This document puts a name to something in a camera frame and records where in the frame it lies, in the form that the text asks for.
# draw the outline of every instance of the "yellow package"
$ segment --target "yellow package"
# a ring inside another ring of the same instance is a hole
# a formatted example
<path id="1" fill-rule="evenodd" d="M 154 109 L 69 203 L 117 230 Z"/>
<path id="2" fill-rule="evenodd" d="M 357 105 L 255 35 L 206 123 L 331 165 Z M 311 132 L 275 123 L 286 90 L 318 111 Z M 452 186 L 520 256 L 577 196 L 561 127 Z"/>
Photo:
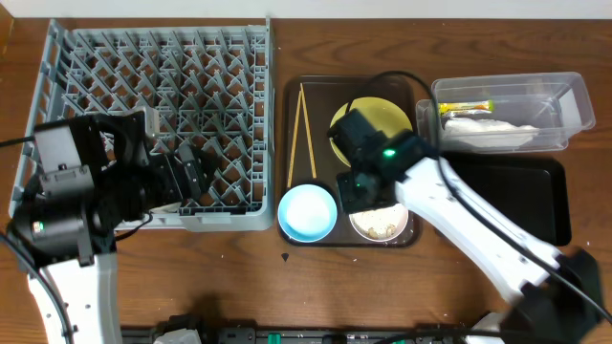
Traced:
<path id="1" fill-rule="evenodd" d="M 462 102 L 462 103 L 440 103 L 438 104 L 440 108 L 440 116 L 445 115 L 446 113 L 452 111 L 455 113 L 461 113 L 462 111 L 467 110 L 484 110 L 484 111 L 493 111 L 493 101 L 485 100 L 485 101 L 470 101 L 470 102 Z"/>

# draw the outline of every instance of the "yellow plate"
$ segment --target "yellow plate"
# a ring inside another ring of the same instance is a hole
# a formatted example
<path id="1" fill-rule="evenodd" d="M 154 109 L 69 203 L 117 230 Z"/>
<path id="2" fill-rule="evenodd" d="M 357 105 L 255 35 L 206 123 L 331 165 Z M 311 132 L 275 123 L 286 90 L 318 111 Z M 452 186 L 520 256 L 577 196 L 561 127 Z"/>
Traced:
<path id="1" fill-rule="evenodd" d="M 330 128 L 338 119 L 344 116 L 346 105 L 348 104 L 342 105 L 342 107 L 336 111 L 336 114 L 332 118 L 332 123 L 329 125 Z M 362 97 L 353 101 L 351 109 L 358 109 L 361 111 L 372 126 L 376 130 L 382 130 L 388 138 L 393 138 L 404 129 L 412 130 L 412 124 L 408 116 L 405 115 L 405 112 L 389 100 L 379 97 Z M 338 159 L 350 167 L 351 164 L 348 163 L 348 160 L 336 147 L 334 142 L 331 139 L 329 139 L 329 141 Z"/>

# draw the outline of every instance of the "light blue bowl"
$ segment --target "light blue bowl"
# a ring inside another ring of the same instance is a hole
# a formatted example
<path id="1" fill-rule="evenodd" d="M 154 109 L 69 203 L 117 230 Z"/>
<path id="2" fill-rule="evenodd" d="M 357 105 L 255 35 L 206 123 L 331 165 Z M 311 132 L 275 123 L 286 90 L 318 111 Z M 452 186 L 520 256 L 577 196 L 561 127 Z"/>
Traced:
<path id="1" fill-rule="evenodd" d="M 313 243 L 332 231 L 338 208 L 332 195 L 312 184 L 289 190 L 278 205 L 278 223 L 290 238 Z"/>

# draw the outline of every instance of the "black tray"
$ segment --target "black tray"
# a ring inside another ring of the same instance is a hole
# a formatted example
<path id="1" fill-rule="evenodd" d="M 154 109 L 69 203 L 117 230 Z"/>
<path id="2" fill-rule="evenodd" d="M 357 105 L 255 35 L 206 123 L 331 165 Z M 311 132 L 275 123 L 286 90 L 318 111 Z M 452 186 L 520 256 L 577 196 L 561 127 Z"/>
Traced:
<path id="1" fill-rule="evenodd" d="M 457 175 L 515 224 L 555 246 L 572 240 L 563 165 L 552 158 L 445 153 Z"/>
<path id="2" fill-rule="evenodd" d="M 319 184 L 330 191 L 339 210 L 338 219 L 332 231 L 315 243 L 305 244 L 294 241 L 279 228 L 280 235 L 290 244 L 308 247 L 409 247 L 416 242 L 421 233 L 421 219 L 410 212 L 404 231 L 396 239 L 386 243 L 372 242 L 361 237 L 351 225 L 348 215 L 341 211 L 336 175 L 348 171 L 349 167 L 336 157 L 326 133 L 334 113 L 354 95 L 366 79 L 366 76 L 300 76 L 292 80 L 285 88 L 283 116 L 287 134 L 283 142 L 286 152 L 285 159 L 282 159 L 284 163 L 283 194 L 287 192 L 288 167 L 294 137 L 295 107 L 299 85 L 302 83 L 306 94 L 317 180 L 312 179 L 306 127 L 303 113 L 300 113 L 292 187 L 303 183 Z M 363 96 L 381 97 L 395 103 L 408 115 L 413 129 L 416 130 L 412 89 L 404 79 L 390 77 L 385 82 L 374 86 L 369 93 Z"/>

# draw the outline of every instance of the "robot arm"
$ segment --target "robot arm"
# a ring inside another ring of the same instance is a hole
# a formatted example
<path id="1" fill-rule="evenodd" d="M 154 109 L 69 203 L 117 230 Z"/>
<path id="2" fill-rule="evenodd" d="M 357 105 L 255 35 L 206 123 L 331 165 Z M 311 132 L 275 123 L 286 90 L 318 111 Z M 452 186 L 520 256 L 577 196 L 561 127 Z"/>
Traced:
<path id="1" fill-rule="evenodd" d="M 526 282 L 539 286 L 549 274 L 493 234 L 450 196 L 437 163 L 432 158 L 423 158 L 405 171 L 404 181 L 395 183 L 397 201 L 438 228 L 485 272 L 506 302 L 516 303 L 523 297 L 521 288 Z M 556 247 L 508 220 L 461 181 L 446 160 L 442 164 L 445 175 L 472 207 L 517 243 L 558 268 L 556 259 L 561 253 Z"/>
<path id="2" fill-rule="evenodd" d="M 488 328 L 578 342 L 601 321 L 585 298 L 558 279 L 570 281 L 601 305 L 593 257 L 583 250 L 566 257 L 515 225 L 463 183 L 448 162 L 418 136 L 403 131 L 388 139 L 358 110 L 352 110 L 330 128 L 328 137 L 351 163 L 350 172 L 337 176 L 343 210 L 355 213 L 399 202 L 432 223 L 483 270 L 513 306 L 506 316 L 487 324 Z M 448 183 L 456 192 L 448 189 Z M 509 241 L 481 223 L 453 194 Z M 523 248 L 523 254 L 529 252 L 544 262 L 557 278 L 523 256 L 511 246 L 512 241 Z"/>
<path id="3" fill-rule="evenodd" d="M 159 113 L 151 108 L 34 129 L 42 168 L 8 234 L 63 302 L 68 333 L 50 295 L 29 276 L 50 343 L 121 343 L 115 227 L 208 191 L 216 159 L 187 145 L 150 156 L 146 141 L 157 135 Z M 113 139 L 114 161 L 102 138 Z"/>

